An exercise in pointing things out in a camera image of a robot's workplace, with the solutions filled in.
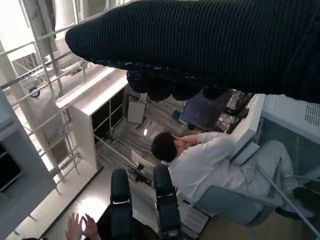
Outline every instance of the white column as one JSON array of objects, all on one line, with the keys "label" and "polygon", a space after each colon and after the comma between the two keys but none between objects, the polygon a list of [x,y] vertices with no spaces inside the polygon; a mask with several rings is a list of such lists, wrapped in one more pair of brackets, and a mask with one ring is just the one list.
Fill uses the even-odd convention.
[{"label": "white column", "polygon": [[[54,0],[55,5],[55,30],[59,30],[65,26],[76,22],[74,6],[72,0]],[[59,55],[65,54],[70,51],[65,41],[66,31],[59,32],[55,38],[56,48]],[[69,55],[63,58],[63,62],[69,61],[74,56]]]}]

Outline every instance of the hand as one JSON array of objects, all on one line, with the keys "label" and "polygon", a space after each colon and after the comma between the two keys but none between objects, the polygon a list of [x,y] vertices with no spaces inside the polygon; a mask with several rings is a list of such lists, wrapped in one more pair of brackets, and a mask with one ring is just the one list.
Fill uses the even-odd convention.
[{"label": "hand", "polygon": [[73,212],[68,218],[68,230],[65,231],[67,240],[80,240],[82,236],[82,218],[79,222],[79,214]]},{"label": "hand", "polygon": [[97,224],[95,223],[95,220],[88,214],[86,214],[85,216],[86,218],[84,216],[81,218],[85,223],[85,230],[83,232],[83,235],[85,235],[87,238],[96,239],[98,237]]},{"label": "hand", "polygon": [[180,138],[180,140],[185,141],[189,145],[196,145],[198,141],[198,136],[197,135],[188,135],[188,136],[183,136]]}]

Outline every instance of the black hair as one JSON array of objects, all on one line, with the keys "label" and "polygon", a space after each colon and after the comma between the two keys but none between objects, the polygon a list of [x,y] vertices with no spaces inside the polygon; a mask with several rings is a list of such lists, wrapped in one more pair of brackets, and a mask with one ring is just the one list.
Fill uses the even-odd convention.
[{"label": "black hair", "polygon": [[175,138],[169,132],[159,133],[153,140],[151,152],[157,159],[172,162],[177,156]]}]

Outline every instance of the metal railing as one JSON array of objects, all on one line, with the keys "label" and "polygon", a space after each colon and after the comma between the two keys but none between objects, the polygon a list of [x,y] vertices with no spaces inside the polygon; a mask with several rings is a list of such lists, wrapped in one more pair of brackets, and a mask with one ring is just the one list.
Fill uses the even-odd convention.
[{"label": "metal railing", "polygon": [[[62,93],[62,84],[60,82],[60,78],[61,77],[64,77],[64,76],[67,76],[69,74],[71,74],[72,72],[74,72],[75,70],[81,68],[82,64],[81,64],[81,61],[78,62],[78,63],[75,63],[70,69],[64,71],[63,73],[58,73],[58,71],[55,71],[55,77],[53,79],[50,78],[49,76],[49,73],[47,71],[47,67],[49,65],[53,65],[53,68],[55,68],[55,64],[58,62],[58,60],[61,60],[63,58],[65,58],[66,56],[70,55],[71,54],[71,51],[69,52],[66,52],[56,58],[53,57],[53,52],[51,50],[50,52],[50,56],[51,56],[51,60],[50,61],[47,61],[45,62],[44,61],[44,56],[42,55],[40,49],[39,49],[39,43],[43,40],[46,40],[46,39],[49,39],[49,38],[52,38],[54,35],[58,34],[58,33],[61,33],[63,31],[66,31],[72,27],[75,27],[77,26],[78,24],[83,24],[85,22],[88,22],[90,20],[93,20],[95,18],[98,18],[100,17],[102,14],[104,14],[104,12],[107,10],[105,9],[104,11],[98,13],[98,14],[95,14],[91,17],[88,17],[84,20],[81,20],[79,21],[79,14],[78,14],[78,10],[77,10],[77,4],[76,4],[76,0],[72,0],[72,6],[73,6],[73,13],[74,13],[74,19],[75,19],[75,23],[72,23],[70,25],[67,25],[61,29],[58,29],[56,31],[53,31],[53,32],[50,32],[48,34],[45,34],[45,35],[42,35],[42,36],[37,36],[36,34],[36,30],[35,28],[32,26],[32,24],[30,23],[30,14],[26,11],[26,8],[24,5],[22,5],[22,10],[24,11],[25,13],[25,16],[27,16],[27,22],[29,23],[29,26],[31,28],[31,31],[32,31],[32,34],[33,34],[33,38],[34,40],[33,41],[30,41],[28,43],[25,43],[25,44],[22,44],[18,47],[15,47],[13,49],[10,49],[10,50],[6,50],[4,52],[1,52],[0,53],[0,58],[3,57],[3,56],[7,56],[8,54],[10,53],[13,53],[17,50],[20,50],[26,46],[29,46],[29,45],[34,45],[35,47],[35,50],[36,50],[36,55],[38,57],[38,59],[40,60],[40,65],[35,67],[34,69],[28,71],[27,73],[23,74],[22,76],[19,76],[17,77],[16,79],[8,82],[8,83],[5,83],[3,85],[0,86],[0,88],[2,90],[5,90],[7,88],[9,88],[10,86],[14,85],[14,84],[18,84],[20,81],[24,80],[24,79],[27,79],[29,76],[31,76],[32,74],[34,74],[35,72],[39,71],[39,70],[42,70],[43,69],[43,74],[44,74],[44,78],[45,78],[45,83],[43,85],[41,85],[40,87],[38,87],[37,89],[29,92],[28,94],[26,94],[25,96],[21,97],[20,99],[17,99],[16,102],[12,103],[11,104],[11,107],[15,107],[17,106],[18,104],[20,104],[21,102],[25,101],[27,98],[33,96],[35,93],[37,93],[38,91],[46,88],[46,87],[50,87],[50,90],[52,92],[53,95],[55,95],[55,90],[52,86],[53,83],[55,82],[58,82],[59,84],[59,90],[58,90],[58,96],[62,96],[63,93]],[[77,155],[75,154],[75,151],[77,150],[77,148],[79,147],[79,145],[73,147],[73,143],[71,141],[71,138],[70,138],[70,131],[67,129],[67,126],[69,125],[69,123],[71,122],[71,119],[70,119],[70,115],[68,113],[68,108],[69,105],[63,107],[62,109],[56,109],[56,113],[54,115],[52,115],[51,117],[49,117],[46,121],[42,122],[40,125],[38,125],[35,129],[32,129],[32,131],[28,134],[28,136],[31,136],[33,134],[35,134],[37,131],[39,131],[41,128],[43,128],[46,124],[48,124],[50,121],[52,121],[53,119],[55,119],[56,117],[60,116],[62,118],[62,121],[63,121],[63,124],[62,124],[62,131],[63,131],[63,135],[61,138],[59,138],[57,141],[55,141],[53,144],[51,144],[49,146],[49,148],[47,149],[47,151],[50,151],[52,150],[60,141],[62,141],[63,139],[65,139],[66,143],[67,143],[67,148],[68,148],[68,151],[69,151],[69,154],[67,157],[71,158],[73,163],[74,163],[74,166],[73,168],[76,168],[76,171],[78,172],[78,168],[77,168],[77,162],[76,162],[76,158],[77,158]],[[45,154],[47,154],[47,151],[43,150],[43,152],[40,154],[40,157],[43,157]],[[55,165],[53,167],[53,169],[50,171],[50,172],[56,172],[56,174],[60,174],[61,175],[61,170],[59,169],[58,165]]]}]

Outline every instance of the person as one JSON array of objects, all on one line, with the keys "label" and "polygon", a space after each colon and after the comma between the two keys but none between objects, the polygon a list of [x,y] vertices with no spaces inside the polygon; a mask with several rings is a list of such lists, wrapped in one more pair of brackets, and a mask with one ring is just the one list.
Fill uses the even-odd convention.
[{"label": "person", "polygon": [[[230,164],[234,149],[234,139],[220,132],[184,137],[162,132],[153,139],[151,145],[154,157],[167,162],[173,185],[193,204],[210,185],[267,196],[271,185],[256,168],[258,163],[271,179],[278,168],[282,191],[306,218],[311,221],[315,219],[314,213],[292,196],[298,182],[295,178],[285,178],[294,175],[294,168],[286,147],[281,142],[272,140],[266,143],[243,166]],[[255,207],[259,210],[263,208],[258,203]],[[277,208],[276,212],[287,218],[300,219],[288,203]]]},{"label": "person", "polygon": [[[65,237],[67,240],[80,240],[82,235],[86,236],[85,240],[110,240],[112,238],[112,226],[111,226],[111,209],[112,205],[109,205],[107,209],[101,215],[99,221],[95,220],[88,214],[85,217],[81,217],[79,220],[79,214],[72,213],[68,218],[67,230],[65,231]],[[159,240],[159,235],[148,225],[144,225],[133,217],[133,234],[134,239],[139,240]],[[85,229],[82,231],[82,223],[85,223]]]},{"label": "person", "polygon": [[[79,213],[72,213],[68,218],[67,230],[64,235],[67,240],[80,240],[82,235],[85,235],[91,240],[101,240],[98,234],[98,227],[95,220],[88,214],[82,216],[79,220]],[[85,223],[85,230],[82,231],[82,223]]]}]

